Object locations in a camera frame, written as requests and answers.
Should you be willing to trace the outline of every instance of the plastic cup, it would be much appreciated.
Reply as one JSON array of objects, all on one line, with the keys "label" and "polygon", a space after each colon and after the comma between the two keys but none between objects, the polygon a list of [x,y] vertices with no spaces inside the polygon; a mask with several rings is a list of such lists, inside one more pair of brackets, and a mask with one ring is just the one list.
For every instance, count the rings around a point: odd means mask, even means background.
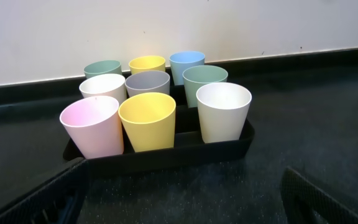
[{"label": "plastic cup", "polygon": [[154,55],[138,57],[129,62],[129,67],[133,75],[152,70],[165,72],[165,58]]},{"label": "plastic cup", "polygon": [[102,74],[120,74],[122,75],[121,63],[116,60],[105,60],[95,62],[84,68],[86,78],[92,78]]},{"label": "plastic cup", "polygon": [[125,81],[129,97],[141,93],[164,93],[169,95],[170,76],[166,72],[147,71],[131,75]]},{"label": "plastic cup", "polygon": [[175,110],[175,100],[163,93],[142,93],[119,107],[119,117],[135,152],[173,147]]},{"label": "plastic cup", "polygon": [[183,72],[187,105],[189,108],[197,106],[197,90],[209,83],[226,82],[227,71],[213,65],[198,65]]},{"label": "plastic cup", "polygon": [[91,96],[111,96],[121,105],[127,99],[125,77],[118,74],[104,74],[89,78],[80,84],[84,98]]},{"label": "plastic cup", "polygon": [[197,91],[198,116],[205,143],[238,140],[251,93],[233,83],[211,83]]},{"label": "plastic cup", "polygon": [[205,55],[196,51],[179,52],[171,55],[169,61],[173,82],[175,85],[183,85],[183,72],[187,68],[204,65]]},{"label": "plastic cup", "polygon": [[60,122],[86,159],[122,154],[119,104],[109,96],[78,100],[60,114]]}]

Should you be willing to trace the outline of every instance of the wall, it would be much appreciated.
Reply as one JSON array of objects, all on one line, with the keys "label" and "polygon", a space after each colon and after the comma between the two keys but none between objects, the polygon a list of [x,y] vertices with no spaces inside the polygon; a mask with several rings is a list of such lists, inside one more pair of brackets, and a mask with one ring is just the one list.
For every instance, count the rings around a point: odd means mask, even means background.
[{"label": "wall", "polygon": [[358,0],[0,0],[0,85],[181,50],[210,62],[348,47]]}]

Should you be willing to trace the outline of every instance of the blue cup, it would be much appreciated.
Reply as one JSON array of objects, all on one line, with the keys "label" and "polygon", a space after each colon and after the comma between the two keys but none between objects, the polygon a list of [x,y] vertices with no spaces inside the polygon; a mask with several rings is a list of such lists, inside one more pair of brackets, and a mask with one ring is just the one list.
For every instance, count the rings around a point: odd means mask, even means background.
[{"label": "blue cup", "polygon": [[169,57],[173,82],[175,85],[183,85],[183,72],[190,67],[204,65],[205,55],[201,52],[179,52]]}]

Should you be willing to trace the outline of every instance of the teal cup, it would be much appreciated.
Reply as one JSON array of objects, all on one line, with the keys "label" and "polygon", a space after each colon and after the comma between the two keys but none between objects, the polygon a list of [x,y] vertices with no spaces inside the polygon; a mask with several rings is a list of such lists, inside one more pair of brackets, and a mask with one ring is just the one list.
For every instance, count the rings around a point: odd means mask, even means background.
[{"label": "teal cup", "polygon": [[172,78],[175,85],[183,85],[183,72],[187,68],[204,65],[205,55],[201,52],[178,52],[169,57]]},{"label": "teal cup", "polygon": [[86,78],[92,78],[96,75],[118,74],[122,75],[121,63],[116,60],[105,60],[95,62],[84,68]]},{"label": "teal cup", "polygon": [[198,65],[183,72],[187,105],[197,107],[197,90],[209,83],[226,82],[228,73],[225,69],[213,65]]}]

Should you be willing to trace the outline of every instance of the countertop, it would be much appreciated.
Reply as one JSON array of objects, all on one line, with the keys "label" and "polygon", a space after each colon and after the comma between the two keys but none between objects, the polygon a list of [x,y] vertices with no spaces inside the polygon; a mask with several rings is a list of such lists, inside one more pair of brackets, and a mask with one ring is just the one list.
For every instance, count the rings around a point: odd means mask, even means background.
[{"label": "countertop", "polygon": [[[253,94],[255,138],[244,159],[95,180],[78,223],[286,223],[286,166],[358,198],[358,67],[228,81]],[[0,192],[65,162],[58,116],[79,98],[0,112]]]}]

